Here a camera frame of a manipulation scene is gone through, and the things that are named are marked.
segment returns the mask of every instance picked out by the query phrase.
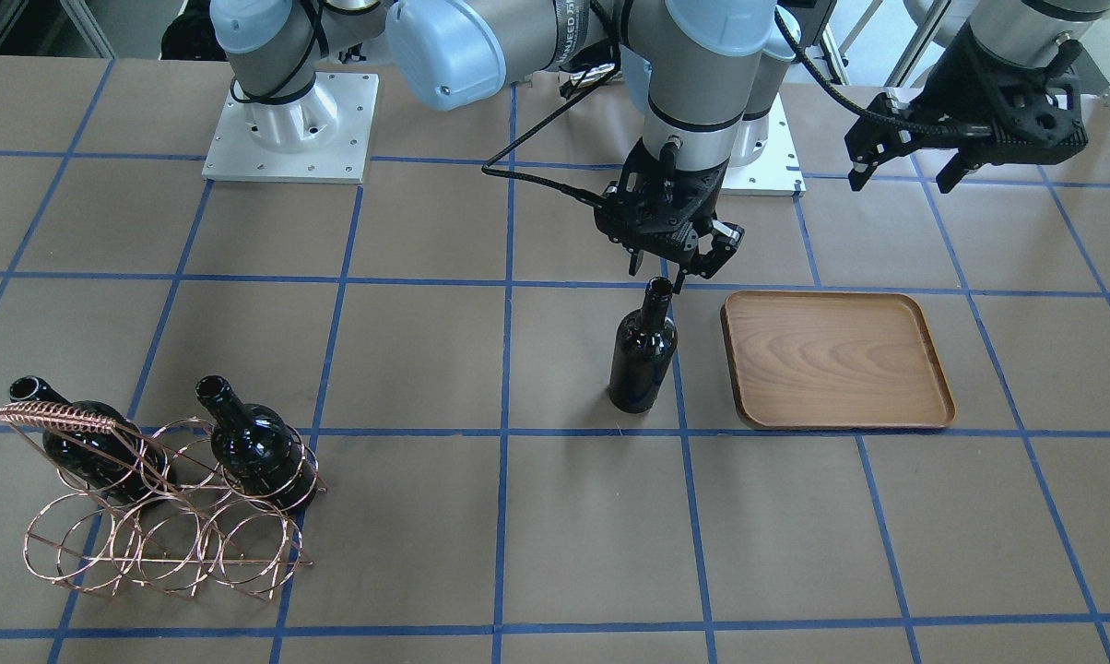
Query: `blue tape line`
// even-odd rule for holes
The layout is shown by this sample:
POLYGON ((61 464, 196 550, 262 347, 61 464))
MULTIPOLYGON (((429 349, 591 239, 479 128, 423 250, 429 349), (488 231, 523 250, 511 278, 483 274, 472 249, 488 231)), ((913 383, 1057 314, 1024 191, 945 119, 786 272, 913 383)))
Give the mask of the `blue tape line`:
MULTIPOLYGON (((155 426, 142 426, 151 433, 155 426)), ((475 439, 492 439, 500 436, 501 429, 362 429, 331 427, 319 430, 320 436, 337 439, 414 439, 463 436, 475 439)), ((6 424, 0 424, 0 433, 13 434, 6 424)), ((561 439, 603 439, 623 436, 643 437, 678 437, 680 429, 521 429, 512 427, 509 436, 518 437, 561 437, 561 439)), ((1110 432, 1092 432, 1091 430, 1068 429, 1027 429, 1019 432, 1016 429, 815 429, 787 430, 773 432, 761 429, 689 429, 692 439, 745 437, 745 439, 789 439, 796 436, 847 439, 856 433, 862 436, 947 436, 961 439, 1091 439, 1110 440, 1110 432)))
POLYGON ((226 281, 246 283, 336 283, 336 276, 268 276, 264 274, 183 274, 183 281, 226 281))
POLYGON ((908 596, 904 592, 904 576, 900 575, 900 563, 895 557, 895 547, 891 545, 891 533, 887 526, 887 515, 884 512, 884 500, 879 495, 879 484, 875 481, 875 470, 870 464, 870 453, 867 451, 867 442, 862 435, 855 436, 858 445, 858 459, 862 462, 862 474, 867 476, 867 489, 870 491, 870 502, 875 507, 875 520, 879 523, 879 536, 884 540, 884 552, 887 555, 887 566, 891 571, 891 583, 895 584, 895 598, 900 605, 900 617, 904 622, 904 631, 908 635, 908 647, 911 651, 912 664, 921 664, 920 644, 917 643, 917 631, 911 623, 911 611, 908 607, 908 596))
POLYGON ((0 157, 41 157, 41 159, 61 160, 63 157, 74 157, 68 152, 42 152, 32 150, 0 150, 0 157))
MULTIPOLYGON (((104 84, 108 83, 109 74, 112 73, 112 60, 109 60, 108 67, 104 67, 104 74, 101 76, 100 83, 95 85, 95 92, 92 93, 88 109, 84 111, 84 117, 80 119, 79 127, 75 129, 75 134, 71 138, 71 143, 68 148, 69 153, 74 151, 75 145, 79 143, 80 135, 84 133, 84 129, 88 127, 88 121, 92 118, 92 111, 95 110, 97 101, 100 101, 101 93, 104 92, 104 84)), ((48 205, 51 204, 51 198, 54 197, 59 182, 62 181, 62 173, 68 169, 68 162, 69 157, 67 155, 64 155, 61 162, 59 162, 59 168, 54 171, 54 178, 51 178, 51 184, 48 185, 47 193, 42 194, 42 201, 36 211, 36 218, 31 219, 31 224, 27 228, 23 239, 19 242, 19 248, 16 249, 14 255, 10 259, 10 264, 7 268, 7 274, 2 278, 2 282, 0 282, 0 302, 2 301, 2 295, 7 293, 7 286, 10 285, 14 270, 19 268, 19 261, 23 260, 23 253, 27 253, 27 248, 31 242, 31 237, 36 234, 36 230, 38 230, 38 227, 40 227, 40 223, 42 222, 42 215, 47 212, 48 205)))
MULTIPOLYGON (((101 532, 101 522, 104 521, 104 513, 101 512, 92 517, 92 525, 88 526, 88 539, 84 540, 83 559, 91 557, 92 550, 95 547, 95 535, 101 532)), ((74 584, 82 585, 84 583, 84 576, 88 571, 80 572, 75 576, 74 584)), ((79 593, 71 591, 68 593, 68 601, 62 605, 62 616, 59 618, 59 626, 54 631, 54 640, 51 642, 51 652, 48 655, 48 664, 57 664, 59 661, 59 652, 62 651, 62 643, 67 638, 68 627, 71 626, 71 614, 75 611, 75 601, 79 600, 79 593)))
POLYGON ((1070 539, 1068 537, 1068 530, 1063 527, 1063 520, 1059 515, 1056 499, 1051 495, 1048 479, 1039 465, 1039 456, 1035 451, 1035 443, 1031 442, 1030 436, 1026 436, 1022 439, 1022 445, 1026 449, 1026 456, 1031 460, 1035 479, 1039 482, 1039 489, 1041 489, 1043 500, 1048 504, 1048 512, 1051 513, 1051 522, 1056 525, 1056 531, 1059 533, 1059 541, 1062 542, 1064 553, 1068 554, 1068 563, 1070 563, 1070 567, 1072 567, 1072 572, 1074 573, 1074 581, 1079 584, 1080 593, 1083 596, 1083 604, 1087 605, 1090 621, 1096 623, 1096 632, 1100 635, 1100 643, 1103 645, 1104 655, 1108 655, 1108 664, 1110 664, 1110 640, 1108 640, 1108 632, 1103 628, 1103 622, 1100 621, 1096 608, 1096 600, 1091 596, 1091 588, 1089 588, 1086 576, 1083 576, 1083 571, 1079 564, 1079 556, 1074 555, 1074 547, 1072 547, 1072 543, 1070 543, 1070 539))
POLYGON ((79 160, 150 160, 168 162, 201 162, 206 155, 158 155, 148 152, 75 152, 73 155, 79 160))
POLYGON ((150 351, 145 352, 145 364, 141 368, 141 374, 138 375, 138 386, 133 389, 133 400, 129 402, 128 419, 133 420, 138 415, 138 408, 141 405, 141 396, 145 394, 145 382, 150 379, 150 370, 154 366, 154 358, 158 356, 159 345, 162 344, 162 333, 167 332, 167 321, 171 319, 171 311, 174 308, 174 300, 176 294, 179 294, 179 286, 182 283, 182 273, 185 270, 185 264, 190 260, 190 248, 193 248, 193 240, 195 240, 199 234, 199 227, 202 224, 202 215, 206 211, 206 201, 210 201, 210 190, 214 187, 214 182, 206 181, 204 188, 202 188, 202 198, 199 199, 199 207, 193 213, 193 222, 190 222, 190 231, 188 232, 188 240, 182 245, 182 253, 179 258, 179 265, 176 266, 176 272, 171 276, 171 290, 167 293, 167 303, 162 306, 162 314, 158 318, 158 328, 154 328, 154 338, 150 342, 150 351))
MULTIPOLYGON (((310 446, 311 450, 316 450, 319 447, 319 440, 322 436, 322 419, 324 413, 324 408, 326 406, 326 391, 330 386, 330 374, 333 370, 333 353, 337 346, 337 330, 341 326, 341 314, 343 313, 343 308, 345 306, 345 283, 350 276, 350 265, 354 253, 354 242, 357 239, 357 224, 360 224, 360 219, 362 218, 362 187, 356 187, 354 190, 354 204, 351 208, 350 218, 350 230, 345 234, 345 251, 343 252, 343 261, 341 261, 341 272, 337 275, 337 294, 334 298, 333 315, 330 320, 330 335, 326 338, 326 351, 324 352, 324 359, 322 361, 322 378, 319 379, 319 396, 313 405, 313 424, 310 430, 310 446)), ((305 525, 305 512, 301 512, 296 516, 296 526, 302 529, 305 525)), ((293 566, 296 563, 297 550, 290 551, 289 564, 293 566)), ((272 651, 269 653, 270 664, 279 664, 280 654, 282 647, 284 647, 285 638, 285 623, 289 622, 289 608, 293 601, 293 591, 295 588, 296 577, 293 576, 286 581, 284 587, 280 590, 280 606, 276 610, 276 624, 274 626, 274 634, 272 638, 272 651)))
POLYGON ((480 285, 501 289, 507 285, 502 279, 408 279, 386 276, 349 276, 347 283, 366 283, 366 285, 480 285))
POLYGON ((804 630, 884 630, 904 626, 901 617, 833 617, 813 621, 720 621, 716 631, 773 632, 804 630))
POLYGON ((821 285, 821 275, 817 271, 817 256, 814 253, 814 244, 808 239, 808 224, 805 223, 805 210, 800 208, 800 193, 791 197, 791 209, 797 213, 797 223, 800 224, 800 241, 805 244, 805 256, 808 258, 808 272, 814 278, 814 285, 821 285))
MULTIPOLYGON (((0 270, 0 278, 7 272, 0 270)), ((10 274, 11 279, 87 279, 109 281, 169 281, 174 275, 150 272, 44 272, 44 270, 19 270, 10 274)), ((335 276, 296 275, 296 274, 182 274, 182 281, 222 281, 222 282, 271 282, 271 283, 336 283, 335 276)), ((363 285, 473 285, 501 289, 507 285, 503 279, 415 279, 405 276, 347 276, 347 283, 363 285)), ((541 281, 515 280, 509 283, 516 289, 645 289, 643 281, 541 281)), ((689 291, 803 291, 803 293, 906 293, 917 295, 963 295, 962 289, 908 289, 901 285, 796 285, 796 283, 720 283, 710 281, 689 282, 685 285, 689 291)), ((973 295, 992 295, 1001 298, 1069 298, 1090 299, 1110 296, 1101 291, 1002 291, 977 289, 970 290, 973 295)))
POLYGON ((1059 198, 1059 192, 1056 192, 1053 188, 1051 178, 1048 177, 1048 169, 1039 167, 1039 173, 1042 175, 1042 181, 1048 185, 1048 192, 1051 192, 1051 199, 1056 202, 1056 207, 1059 208, 1059 213, 1063 218, 1063 223, 1068 224, 1068 232, 1072 235, 1074 240, 1074 245, 1079 249, 1080 255, 1083 256, 1083 262, 1087 263, 1087 269, 1091 271, 1091 276, 1096 279, 1096 285, 1099 286, 1100 293, 1103 295, 1104 300, 1108 300, 1108 308, 1110 308, 1110 294, 1108 294, 1108 285, 1104 285, 1103 278, 1100 276, 1100 270, 1096 268, 1096 261, 1091 260, 1091 253, 1087 251, 1086 245, 1083 245, 1083 240, 1079 237, 1079 231, 1074 229, 1074 222, 1070 214, 1068 213, 1068 208, 1063 207, 1062 199, 1059 198))
MULTIPOLYGON (((917 169, 917 174, 922 177, 922 171, 920 170, 920 163, 917 160, 911 160, 915 169, 917 169)), ((989 338, 989 331, 986 330, 985 323, 981 320, 981 311, 977 308, 977 302, 973 300, 971 292, 969 291, 968 280, 965 276, 965 270, 960 266, 960 261, 956 256, 956 250, 952 248, 952 242, 948 237, 947 227, 944 225, 944 218, 939 213, 939 207, 936 205, 934 195, 931 194, 931 189, 928 182, 922 182, 922 190, 925 190, 925 197, 928 199, 928 205, 934 214, 936 225, 941 232, 944 239, 944 244, 948 249, 950 259, 952 260, 952 268, 956 269, 957 276, 960 278, 960 285, 967 291, 966 299, 969 302, 969 308, 972 311, 973 320, 977 321, 977 329, 981 332, 981 341, 983 341, 986 346, 986 352, 989 354, 989 361, 993 363, 993 371, 997 371, 998 382, 1001 383, 1002 392, 1006 395, 1006 403, 1009 404, 1010 413, 1015 417, 1015 425, 1018 426, 1020 433, 1022 433, 1022 445, 1026 449, 1027 457, 1030 459, 1031 467, 1035 471, 1036 479, 1039 482, 1039 489, 1042 492, 1043 500, 1048 505, 1048 512, 1051 513, 1051 519, 1056 525, 1056 531, 1059 534, 1059 541, 1062 543, 1064 553, 1068 554, 1068 560, 1070 566, 1072 566, 1072 572, 1074 573, 1074 581, 1079 585, 1080 593, 1083 596, 1083 602, 1089 610, 1091 615, 1091 621, 1096 624, 1096 631, 1099 634, 1100 643, 1103 645, 1104 655, 1108 655, 1108 664, 1110 664, 1110 642, 1108 642, 1108 632, 1103 628, 1103 623, 1100 623, 1096 603, 1091 600, 1091 592, 1087 587, 1086 577, 1083 577, 1083 571, 1080 567, 1079 559, 1074 555, 1074 550, 1070 545, 1070 539, 1068 539, 1068 532, 1066 532, 1062 521, 1059 517, 1059 512, 1056 509, 1056 501, 1051 495, 1051 487, 1048 486, 1048 480, 1042 474, 1042 470, 1039 466, 1039 459, 1035 453, 1035 445, 1031 444, 1031 436, 1027 434, 1026 424, 1022 421, 1021 413, 1018 412, 1018 404, 1015 403, 1015 394, 1010 391, 1009 381, 1006 379, 1006 373, 1001 369, 1001 362, 998 360, 997 350, 993 349, 993 341, 989 338)))
POLYGON ((1110 182, 1052 182, 1052 184, 1068 189, 1110 189, 1110 182))
MULTIPOLYGON (((1110 623, 1110 613, 1099 615, 1110 623)), ((1091 623, 1087 613, 1015 613, 1002 615, 925 615, 912 617, 917 627, 979 625, 1069 625, 1091 623)), ((716 621, 715 632, 769 632, 816 630, 879 630, 904 627, 901 617, 833 617, 809 621, 716 621)), ((706 623, 506 623, 501 634, 648 634, 649 632, 703 632, 706 623)), ((285 638, 400 637, 401 635, 490 635, 493 625, 311 625, 285 627, 285 638)), ((272 638, 274 627, 71 627, 68 640, 133 638, 272 638)), ((0 640, 50 640, 53 628, 0 628, 0 640)))
POLYGON ((564 170, 619 170, 625 168, 625 164, 569 164, 563 162, 516 162, 514 163, 518 168, 554 168, 564 170))
POLYGON ((493 633, 492 625, 402 625, 355 627, 285 627, 285 638, 313 637, 478 637, 493 633))
POLYGON ((502 634, 648 634, 649 632, 702 632, 700 622, 680 623, 518 623, 502 626, 502 634))
POLYGON ((939 615, 938 617, 914 617, 918 627, 959 627, 972 625, 1069 625, 1069 623, 1091 623, 1089 613, 1007 614, 1007 615, 939 615))
MULTIPOLYGON (((509 85, 509 143, 518 134, 518 88, 509 85)), ((517 170, 516 151, 508 154, 508 169, 517 170)), ((502 663, 502 623, 505 622, 505 526, 509 467, 509 346, 514 335, 514 202, 516 183, 507 181, 505 202, 505 303, 502 314, 502 413, 498 425, 497 522, 493 533, 493 646, 491 663, 502 663)))
POLYGON ((373 162, 392 162, 401 164, 445 164, 445 165, 475 165, 480 167, 485 163, 485 160, 457 160, 448 159, 448 157, 392 157, 392 155, 373 155, 371 157, 373 162))
MULTIPOLYGON (((669 272, 669 265, 662 260, 662 275, 669 272)), ((669 315, 673 316, 673 303, 669 315)), ((703 550, 703 530, 699 526, 698 493, 694 487, 694 459, 690 454, 689 425, 686 420, 686 395, 683 390, 683 365, 680 358, 674 353, 672 360, 674 370, 674 402, 677 408, 677 435, 683 446, 683 472, 686 480, 686 507, 690 515, 690 542, 694 543, 694 570, 699 582, 699 605, 703 608, 703 625, 706 637, 706 655, 708 664, 719 663, 719 651, 716 647, 714 614, 710 613, 710 582, 706 576, 706 554, 703 550)))

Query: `dark glass bottle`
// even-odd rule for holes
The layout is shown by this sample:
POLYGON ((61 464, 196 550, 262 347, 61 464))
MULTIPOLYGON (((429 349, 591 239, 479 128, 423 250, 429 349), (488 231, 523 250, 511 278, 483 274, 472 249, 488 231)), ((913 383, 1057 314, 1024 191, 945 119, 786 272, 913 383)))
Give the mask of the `dark glass bottle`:
POLYGON ((608 399, 625 412, 653 408, 677 349, 677 329, 667 314, 674 284, 657 276, 645 286, 645 302, 617 328, 608 399))
POLYGON ((195 394, 215 420, 210 450, 244 494, 284 512, 305 509, 316 492, 314 474, 285 421, 261 404, 244 404, 221 375, 199 381, 195 394))
MULTIPOLYGON (((95 415, 111 416, 121 424, 137 432, 130 421, 121 416, 120 412, 112 406, 100 402, 74 402, 63 399, 59 392, 51 389, 44 379, 37 375, 27 375, 10 385, 10 399, 14 402, 49 402, 58 404, 70 404, 81 411, 94 413, 95 415)), ((68 433, 69 436, 83 442, 79 445, 74 442, 59 436, 58 433, 42 432, 42 450, 52 461, 57 462, 67 471, 83 477, 89 486, 95 491, 108 491, 110 497, 122 503, 133 503, 148 497, 151 493, 145 486, 141 474, 138 471, 130 471, 129 467, 101 456, 92 451, 97 449, 101 453, 109 454, 112 459, 121 461, 129 466, 138 463, 137 451, 130 450, 124 442, 118 441, 109 433, 68 433)), ((167 459, 162 451, 155 446, 145 444, 145 463, 160 470, 167 467, 167 459)))

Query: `wood grain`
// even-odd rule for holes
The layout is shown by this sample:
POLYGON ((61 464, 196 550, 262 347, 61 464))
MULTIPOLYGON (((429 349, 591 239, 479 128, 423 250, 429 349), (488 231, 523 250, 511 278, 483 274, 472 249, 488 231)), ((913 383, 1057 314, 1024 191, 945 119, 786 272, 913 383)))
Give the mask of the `wood grain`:
POLYGON ((737 408, 759 426, 939 429, 956 415, 906 295, 738 291, 723 323, 737 408))

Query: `white mounting plate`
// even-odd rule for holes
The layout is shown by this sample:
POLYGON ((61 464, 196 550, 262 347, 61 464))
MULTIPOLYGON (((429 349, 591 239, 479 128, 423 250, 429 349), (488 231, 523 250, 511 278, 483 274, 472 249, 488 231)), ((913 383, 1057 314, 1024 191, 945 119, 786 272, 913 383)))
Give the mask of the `white mounting plate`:
POLYGON ((737 197, 791 197, 805 193, 805 178, 800 177, 797 148, 791 142, 791 131, 784 117, 784 104, 777 95, 769 111, 769 139, 765 152, 753 163, 728 168, 723 180, 723 192, 737 197))
POLYGON ((228 93, 202 164, 202 177, 230 182, 362 184, 379 76, 323 72, 316 76, 319 84, 337 102, 337 113, 345 119, 345 125, 329 142, 293 154, 265 149, 252 139, 248 105, 232 100, 228 93))

